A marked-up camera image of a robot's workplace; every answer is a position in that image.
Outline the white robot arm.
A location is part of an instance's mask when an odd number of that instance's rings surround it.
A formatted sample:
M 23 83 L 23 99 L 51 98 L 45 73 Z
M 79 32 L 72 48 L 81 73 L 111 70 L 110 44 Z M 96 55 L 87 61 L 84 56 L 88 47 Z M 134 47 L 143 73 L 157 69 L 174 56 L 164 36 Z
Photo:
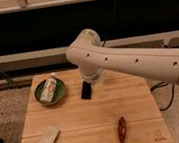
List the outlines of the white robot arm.
M 179 85 L 177 48 L 103 47 L 97 32 L 83 29 L 67 48 L 66 56 L 88 83 L 96 81 L 103 69 L 109 69 Z

